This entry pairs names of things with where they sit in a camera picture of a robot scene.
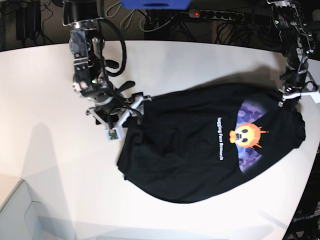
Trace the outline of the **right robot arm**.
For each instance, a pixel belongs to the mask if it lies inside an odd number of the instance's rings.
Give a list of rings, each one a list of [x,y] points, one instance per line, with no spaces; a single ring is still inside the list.
[[[126,81],[115,87],[111,77],[120,76],[127,64],[127,47],[120,30],[106,18],[99,16],[95,0],[63,1],[63,25],[71,26],[69,48],[73,56],[74,92],[93,102],[86,114],[93,116],[98,125],[115,131],[127,125],[127,121],[143,121],[143,102],[149,96],[135,93],[124,97],[123,92],[135,86],[134,81]],[[109,26],[118,36],[122,59],[118,63],[105,59],[103,50],[105,38],[102,24]]]

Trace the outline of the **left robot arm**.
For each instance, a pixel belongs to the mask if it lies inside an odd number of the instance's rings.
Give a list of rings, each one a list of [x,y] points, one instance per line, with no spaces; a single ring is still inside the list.
[[[271,18],[282,45],[282,55],[286,58],[282,82],[282,97],[278,102],[283,107],[287,100],[297,100],[303,96],[312,97],[320,102],[320,84],[315,81],[309,71],[309,58],[314,54],[316,44],[314,32],[319,24],[305,20],[299,1],[268,0]]]

